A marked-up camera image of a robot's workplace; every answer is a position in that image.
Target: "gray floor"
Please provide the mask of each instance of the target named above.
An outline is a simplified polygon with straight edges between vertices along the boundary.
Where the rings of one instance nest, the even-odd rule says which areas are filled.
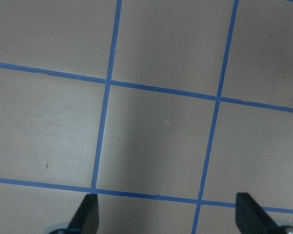
[[[0,233],[238,234],[236,192],[293,221],[293,2],[0,0]]]

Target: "gray surface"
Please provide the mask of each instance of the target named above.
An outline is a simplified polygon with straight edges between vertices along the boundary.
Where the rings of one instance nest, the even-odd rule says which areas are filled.
[[[293,219],[292,214],[268,212],[268,215],[275,220],[292,222]],[[234,223],[235,220],[233,208],[202,206],[196,233],[240,234]]]
[[[213,107],[111,87],[97,188],[196,199]]]
[[[0,177],[90,187],[103,93],[98,83],[0,69]]]
[[[293,209],[293,113],[221,103],[203,199],[236,192]]]
[[[239,2],[223,96],[293,107],[293,2]]]
[[[101,195],[98,234],[189,234],[194,212],[194,204]]]
[[[0,0],[0,62],[105,78],[116,0]]]
[[[125,0],[113,79],[216,95],[233,0]]]
[[[0,233],[43,234],[70,222],[85,194],[0,184]]]

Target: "black object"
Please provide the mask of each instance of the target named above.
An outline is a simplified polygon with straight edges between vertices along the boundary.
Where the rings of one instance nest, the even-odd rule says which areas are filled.
[[[248,193],[237,193],[235,223],[241,234],[293,234],[293,226],[278,226]]]
[[[58,229],[50,234],[95,234],[99,227],[99,206],[96,194],[87,194],[67,229]]]

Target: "floor tile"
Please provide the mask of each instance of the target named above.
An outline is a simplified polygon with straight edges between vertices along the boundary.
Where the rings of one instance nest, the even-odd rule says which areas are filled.
[[[191,233],[195,204],[99,196],[98,234]]]
[[[111,87],[97,187],[197,198],[214,102]]]
[[[69,223],[85,194],[0,183],[0,233],[43,234]]]
[[[233,0],[124,0],[113,79],[216,95]]]
[[[91,186],[104,88],[0,69],[0,177]]]
[[[239,1],[223,96],[293,107],[293,2]]]
[[[105,78],[116,0],[0,0],[0,62]]]
[[[197,225],[197,234],[200,233],[230,233],[240,234],[234,220],[234,208],[202,206]],[[268,212],[274,220],[292,222],[293,215]]]
[[[204,199],[293,209],[293,113],[221,103]]]

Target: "vertical blue line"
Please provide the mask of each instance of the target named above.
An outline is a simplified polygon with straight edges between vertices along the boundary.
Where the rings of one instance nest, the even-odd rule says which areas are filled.
[[[192,232],[191,232],[192,234],[196,234],[196,228],[197,228],[200,210],[201,210],[203,191],[204,191],[206,175],[207,175],[208,166],[209,166],[209,155],[211,152],[212,143],[213,143],[214,134],[215,134],[217,115],[218,115],[218,111],[219,111],[220,98],[221,98],[222,89],[223,89],[225,71],[226,71],[226,67],[227,67],[227,63],[228,63],[229,49],[230,49],[232,35],[233,35],[233,29],[234,29],[234,23],[235,23],[235,18],[236,18],[236,12],[238,9],[238,3],[239,3],[239,0],[234,0],[231,19],[230,19],[230,25],[229,25],[229,31],[228,31],[228,36],[227,36],[227,43],[226,43],[223,64],[222,64],[220,79],[219,79],[219,84],[218,84],[216,102],[215,102],[213,117],[212,117],[211,126],[210,126],[209,141],[208,141],[208,145],[207,145],[207,149],[206,149],[206,155],[205,155],[204,167],[203,167],[203,171],[202,171],[198,201],[197,201],[196,210],[195,210],[194,219],[193,219],[193,226],[192,226]]]
[[[112,72],[113,72],[113,65],[114,65],[115,51],[116,51],[117,34],[118,34],[119,20],[121,17],[121,7],[122,7],[122,0],[117,0],[111,50],[110,50],[110,54],[109,54],[109,62],[108,62],[108,68],[107,68],[105,93],[104,93],[103,104],[102,104],[102,113],[101,113],[101,121],[100,121],[100,127],[99,127],[98,143],[97,143],[94,170],[93,170],[93,176],[92,176],[92,184],[91,184],[92,189],[96,188],[97,180],[98,180],[98,171],[99,171],[99,163],[100,163],[101,148],[102,148],[102,141],[103,141],[103,133],[104,133],[104,127],[105,127],[108,96],[109,96],[109,91],[110,91],[110,87],[111,87]]]

